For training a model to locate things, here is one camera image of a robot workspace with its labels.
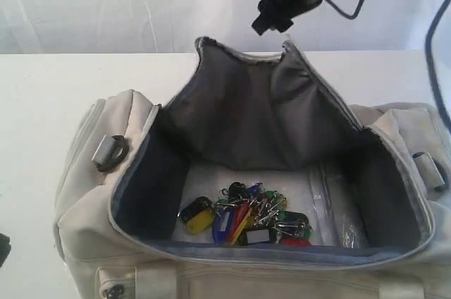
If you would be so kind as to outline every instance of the white wall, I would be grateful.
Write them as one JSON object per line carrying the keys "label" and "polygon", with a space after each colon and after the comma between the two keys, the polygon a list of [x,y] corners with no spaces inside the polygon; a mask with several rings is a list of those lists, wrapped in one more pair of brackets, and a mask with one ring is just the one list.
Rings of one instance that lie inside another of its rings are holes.
{"label": "white wall", "polygon": [[[3,53],[192,51],[200,35],[243,51],[274,51],[285,38],[251,29],[259,0],[0,1]],[[357,2],[335,1],[348,11]],[[355,21],[324,4],[296,18],[288,32],[305,50],[418,49],[441,1],[367,0]],[[451,20],[443,25],[440,44]]]}

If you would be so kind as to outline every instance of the gray bag lining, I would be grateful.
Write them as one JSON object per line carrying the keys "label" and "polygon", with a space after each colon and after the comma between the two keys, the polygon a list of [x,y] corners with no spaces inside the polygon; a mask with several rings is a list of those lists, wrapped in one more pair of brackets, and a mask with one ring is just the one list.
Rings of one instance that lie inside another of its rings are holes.
{"label": "gray bag lining", "polygon": [[[180,256],[345,265],[394,258],[428,238],[423,209],[394,157],[292,44],[277,61],[249,60],[206,38],[197,48],[196,73],[159,113],[142,160],[113,195],[114,220],[126,233]],[[340,248],[206,249],[169,241],[190,161],[199,158],[237,171],[298,171],[311,162],[339,161],[370,248],[359,255]]]}

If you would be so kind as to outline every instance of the bag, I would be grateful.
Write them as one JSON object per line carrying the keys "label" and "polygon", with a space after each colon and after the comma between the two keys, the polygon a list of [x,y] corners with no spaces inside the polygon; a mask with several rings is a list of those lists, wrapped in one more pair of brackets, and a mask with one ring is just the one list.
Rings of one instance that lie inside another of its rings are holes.
{"label": "bag", "polygon": [[[70,147],[54,234],[83,298],[451,298],[451,146],[425,104],[348,107],[286,42],[197,40],[166,105],[98,100]],[[306,214],[312,246],[214,244],[179,211],[239,181]]]}

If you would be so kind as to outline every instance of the bag opening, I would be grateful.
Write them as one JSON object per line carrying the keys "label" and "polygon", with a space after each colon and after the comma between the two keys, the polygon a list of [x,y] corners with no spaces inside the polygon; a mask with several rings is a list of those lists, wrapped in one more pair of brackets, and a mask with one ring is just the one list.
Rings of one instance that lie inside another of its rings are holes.
{"label": "bag opening", "polygon": [[[393,259],[428,239],[407,171],[292,44],[275,61],[211,39],[197,48],[196,73],[157,114],[113,194],[113,220],[124,232],[181,257],[346,266]],[[215,200],[231,181],[290,193],[289,210],[310,211],[314,246],[224,247],[209,240],[211,230],[184,234],[180,204]],[[349,222],[357,246],[343,243]]]}

